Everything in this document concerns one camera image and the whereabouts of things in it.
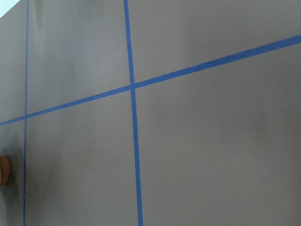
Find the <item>woven wicker fruit basket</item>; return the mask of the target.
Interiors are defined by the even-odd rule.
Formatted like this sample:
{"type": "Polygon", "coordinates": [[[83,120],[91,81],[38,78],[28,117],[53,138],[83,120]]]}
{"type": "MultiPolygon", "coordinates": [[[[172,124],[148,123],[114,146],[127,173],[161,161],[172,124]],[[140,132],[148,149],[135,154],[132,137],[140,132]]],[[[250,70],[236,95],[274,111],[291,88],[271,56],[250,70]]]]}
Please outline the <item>woven wicker fruit basket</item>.
{"type": "Polygon", "coordinates": [[[10,162],[8,157],[0,156],[0,186],[5,185],[8,182],[10,175],[10,162]]]}

